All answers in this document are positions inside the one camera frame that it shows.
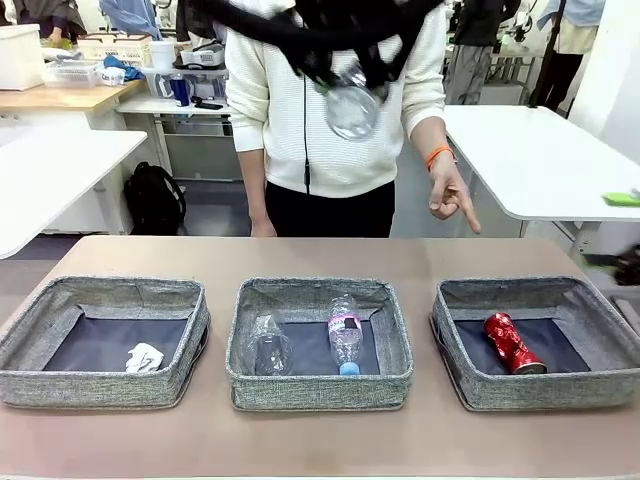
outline person in background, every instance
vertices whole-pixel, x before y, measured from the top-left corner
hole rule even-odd
[[[571,82],[582,63],[582,57],[593,47],[604,2],[605,0],[567,0],[547,76],[540,85],[539,105],[555,112],[567,96]],[[556,24],[559,7],[560,0],[549,1],[538,20],[540,30],[549,20]]]
[[[498,27],[518,8],[520,0],[464,0],[444,83],[447,105],[478,104]]]
[[[75,43],[87,33],[73,0],[15,0],[14,4],[18,23],[40,25],[40,38],[48,38],[52,47],[60,47],[63,39]]]
[[[245,0],[241,7],[269,15],[280,5],[278,0]],[[227,100],[252,236],[388,237],[403,121],[420,156],[431,163],[430,172],[425,168],[433,182],[431,213],[446,219],[460,209],[472,230],[480,232],[442,120],[446,30],[441,5],[425,18],[371,136],[359,141],[331,131],[325,97],[311,80],[294,74],[279,49],[228,32]],[[397,43],[387,40],[380,49],[389,59]],[[355,59],[353,52],[336,52],[334,68],[344,70]]]

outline hand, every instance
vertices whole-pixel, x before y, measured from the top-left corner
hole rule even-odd
[[[273,228],[273,224],[269,217],[265,217],[260,220],[251,221],[251,236],[252,237],[277,237],[276,229]]]
[[[479,234],[480,222],[473,210],[469,190],[450,152],[442,152],[436,157],[431,168],[431,179],[433,180],[433,190],[429,199],[431,215],[440,220],[446,220],[460,209],[467,217],[473,233]]]
[[[49,43],[53,48],[60,46],[62,43],[62,29],[60,27],[53,27],[53,32],[49,35]]]

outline white sweater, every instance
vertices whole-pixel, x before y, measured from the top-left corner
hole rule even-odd
[[[262,15],[289,6],[286,0],[242,0],[240,7]],[[402,122],[410,136],[427,117],[442,117],[442,75],[447,23],[444,7],[432,11],[405,65],[392,84],[374,133],[361,141],[344,140],[325,122],[325,99],[308,78],[296,76],[276,47],[229,32],[226,64],[227,97],[232,109],[236,150],[264,148],[266,177],[275,185],[305,192],[304,83],[307,90],[307,150],[310,193],[331,198],[352,197],[393,181],[396,158],[404,142]],[[400,46],[397,37],[380,44],[390,60]],[[338,52],[333,70],[346,69],[355,53]]]

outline plastic bottle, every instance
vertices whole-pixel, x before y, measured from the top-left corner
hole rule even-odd
[[[291,373],[291,343],[278,326],[274,315],[256,318],[245,348],[244,360],[254,375],[275,376]]]
[[[340,367],[340,375],[360,375],[358,360],[362,351],[362,326],[351,295],[332,300],[328,327],[331,353]]]

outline cable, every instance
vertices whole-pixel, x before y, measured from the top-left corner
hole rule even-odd
[[[311,185],[311,165],[309,165],[309,150],[307,147],[307,77],[302,77],[302,81],[304,82],[304,120],[302,122],[304,129],[304,186],[307,189],[307,195],[309,195],[309,187]]]

